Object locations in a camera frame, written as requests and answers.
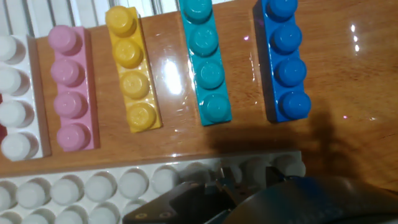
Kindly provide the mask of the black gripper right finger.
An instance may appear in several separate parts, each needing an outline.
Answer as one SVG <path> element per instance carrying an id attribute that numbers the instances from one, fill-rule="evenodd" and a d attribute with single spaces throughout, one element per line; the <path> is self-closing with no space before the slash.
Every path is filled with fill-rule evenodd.
<path id="1" fill-rule="evenodd" d="M 266 187 L 271 187 L 275 184 L 285 181 L 285 175 L 273 166 L 266 167 Z"/>

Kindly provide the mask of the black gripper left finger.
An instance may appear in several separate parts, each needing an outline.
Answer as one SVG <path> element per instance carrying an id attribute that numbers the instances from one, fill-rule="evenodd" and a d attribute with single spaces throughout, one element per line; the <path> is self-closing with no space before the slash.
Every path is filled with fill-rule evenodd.
<path id="1" fill-rule="evenodd" d="M 219 169 L 220 177 L 216 180 L 216 186 L 220 191 L 225 191 L 233 202 L 238 202 L 238 195 L 235 188 L 235 179 L 230 167 Z"/>

